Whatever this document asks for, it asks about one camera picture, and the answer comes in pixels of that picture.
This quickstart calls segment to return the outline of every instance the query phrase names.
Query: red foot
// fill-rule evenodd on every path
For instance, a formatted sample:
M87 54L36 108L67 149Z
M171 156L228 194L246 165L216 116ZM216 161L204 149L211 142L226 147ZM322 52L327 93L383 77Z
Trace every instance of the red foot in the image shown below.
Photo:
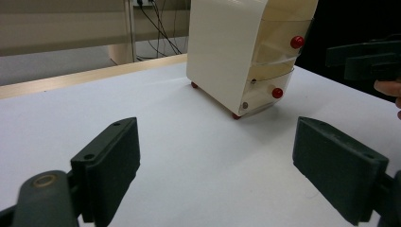
M191 82L191 86L192 86L193 88L198 88L198 85L197 85L196 83L194 83L194 82Z
M237 120L239 118L241 118L241 116L238 116L237 114L233 113L233 119Z

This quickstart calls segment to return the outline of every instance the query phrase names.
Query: red knob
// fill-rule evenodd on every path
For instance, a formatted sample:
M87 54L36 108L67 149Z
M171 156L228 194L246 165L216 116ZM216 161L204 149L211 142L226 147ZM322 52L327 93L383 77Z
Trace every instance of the red knob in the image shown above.
M291 47L294 49L301 48L305 44L305 39L302 36L295 36L291 40Z
M274 98L280 98L282 97L284 94L283 90L281 90L281 88L274 88L273 91L271 92L271 95Z

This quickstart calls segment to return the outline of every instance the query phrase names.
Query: human hand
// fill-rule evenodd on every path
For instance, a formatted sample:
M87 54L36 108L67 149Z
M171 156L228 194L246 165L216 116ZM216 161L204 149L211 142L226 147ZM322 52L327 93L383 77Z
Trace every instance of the human hand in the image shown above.
M375 81L375 89L386 96L395 96L395 106L401 109L401 82L397 81ZM398 112L398 118L401 120L401 111Z

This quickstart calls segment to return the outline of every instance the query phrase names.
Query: white table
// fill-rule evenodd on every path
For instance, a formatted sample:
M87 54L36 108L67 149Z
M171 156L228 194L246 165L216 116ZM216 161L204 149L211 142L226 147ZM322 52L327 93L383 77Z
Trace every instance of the white table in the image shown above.
M393 103L299 67L283 99L233 120L185 76L185 62L0 99L0 210L21 184L136 116L141 166L111 226L352 226L292 163L298 116L338 128L401 169ZM379 215L360 226L376 226Z

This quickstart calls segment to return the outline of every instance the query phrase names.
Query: wooden surface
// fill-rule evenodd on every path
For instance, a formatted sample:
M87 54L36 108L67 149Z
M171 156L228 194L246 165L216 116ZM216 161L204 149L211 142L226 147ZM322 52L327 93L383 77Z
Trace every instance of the wooden surface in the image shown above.
M186 61L186 54L0 87L0 99L23 96Z

